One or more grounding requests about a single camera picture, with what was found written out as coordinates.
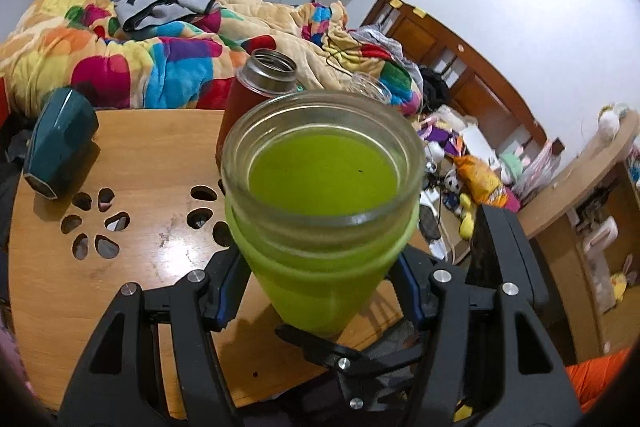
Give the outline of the green bottle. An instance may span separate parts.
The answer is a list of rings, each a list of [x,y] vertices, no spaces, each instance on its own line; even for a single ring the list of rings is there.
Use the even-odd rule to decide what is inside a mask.
[[[367,306],[416,228],[424,167],[410,122],[355,93],[281,96],[234,124],[227,223],[285,323],[331,337]]]

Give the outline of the dark teal cup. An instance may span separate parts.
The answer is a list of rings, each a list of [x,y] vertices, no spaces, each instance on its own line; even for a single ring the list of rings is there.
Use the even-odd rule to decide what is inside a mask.
[[[63,197],[80,170],[99,119],[91,103],[70,87],[50,93],[30,136],[23,176],[45,199]]]

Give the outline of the yellow duck toy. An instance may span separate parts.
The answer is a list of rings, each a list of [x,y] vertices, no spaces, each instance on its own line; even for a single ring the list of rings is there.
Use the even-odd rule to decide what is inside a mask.
[[[476,205],[474,200],[465,193],[459,195],[458,217],[460,218],[459,235],[469,242],[472,239],[475,227]]]

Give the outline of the white power strip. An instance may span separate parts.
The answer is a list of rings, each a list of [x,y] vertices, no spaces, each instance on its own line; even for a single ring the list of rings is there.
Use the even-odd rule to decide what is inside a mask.
[[[454,243],[442,222],[442,212],[434,205],[430,194],[430,191],[420,193],[418,229],[433,257],[454,262]]]

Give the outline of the wooden side shelf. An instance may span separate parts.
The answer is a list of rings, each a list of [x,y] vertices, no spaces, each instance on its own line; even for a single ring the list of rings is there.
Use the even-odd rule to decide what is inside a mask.
[[[550,291],[544,324],[567,364],[639,339],[639,191],[628,168],[638,135],[629,109],[612,140],[592,139],[518,213]]]

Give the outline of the orange snack bag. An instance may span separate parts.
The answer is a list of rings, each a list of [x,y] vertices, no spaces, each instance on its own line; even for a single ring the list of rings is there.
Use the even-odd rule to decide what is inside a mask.
[[[520,201],[485,161],[472,155],[456,156],[454,168],[458,179],[478,205],[504,208],[512,212],[521,209]]]

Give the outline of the purple dressed doll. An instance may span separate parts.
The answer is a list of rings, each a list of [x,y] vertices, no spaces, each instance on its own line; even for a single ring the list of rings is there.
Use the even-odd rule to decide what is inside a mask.
[[[428,124],[418,131],[418,135],[423,142],[425,156],[436,164],[446,157],[455,158],[469,153],[459,133],[438,124]]]

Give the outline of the black clothing pile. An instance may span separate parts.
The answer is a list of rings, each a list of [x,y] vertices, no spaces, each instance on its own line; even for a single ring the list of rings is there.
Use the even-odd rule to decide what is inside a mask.
[[[433,113],[440,106],[450,101],[450,91],[446,81],[439,72],[435,72],[425,65],[419,66],[419,72],[423,80],[423,107],[424,114]]]

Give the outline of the wooden bed headboard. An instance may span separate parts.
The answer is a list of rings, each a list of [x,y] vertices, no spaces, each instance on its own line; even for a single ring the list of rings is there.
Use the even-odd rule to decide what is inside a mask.
[[[398,41],[405,57],[442,76],[449,86],[448,105],[477,121],[498,150],[514,141],[544,146],[547,133],[524,98],[469,43],[427,12],[402,0],[376,0],[363,20]]]

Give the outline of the clear glass jar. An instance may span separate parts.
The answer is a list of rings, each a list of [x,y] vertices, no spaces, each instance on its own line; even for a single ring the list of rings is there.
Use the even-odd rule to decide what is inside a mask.
[[[366,96],[382,104],[392,103],[390,90],[381,81],[364,72],[354,72],[342,82],[342,86],[347,92]]]

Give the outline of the red thermos bottle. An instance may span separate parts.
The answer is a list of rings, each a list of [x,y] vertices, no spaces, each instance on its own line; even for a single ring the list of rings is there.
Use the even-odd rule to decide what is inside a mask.
[[[277,51],[257,49],[235,73],[224,108],[216,145],[216,165],[221,165],[224,141],[233,125],[262,102],[297,90],[297,65]]]

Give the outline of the colourful patchwork quilt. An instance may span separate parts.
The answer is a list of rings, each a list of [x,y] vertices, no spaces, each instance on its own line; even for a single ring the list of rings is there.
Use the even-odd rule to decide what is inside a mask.
[[[340,2],[216,1],[212,14],[126,34],[112,0],[35,0],[1,43],[1,115],[35,118],[62,87],[99,108],[222,109],[236,70],[259,48],[291,57],[305,89],[337,90],[364,72],[401,113],[419,112],[422,92],[408,72],[350,34]]]

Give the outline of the grey black garment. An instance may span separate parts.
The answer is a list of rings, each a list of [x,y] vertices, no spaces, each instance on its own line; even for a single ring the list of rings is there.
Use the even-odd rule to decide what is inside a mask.
[[[219,9],[216,0],[112,0],[120,27],[126,34],[177,20],[190,22]]]

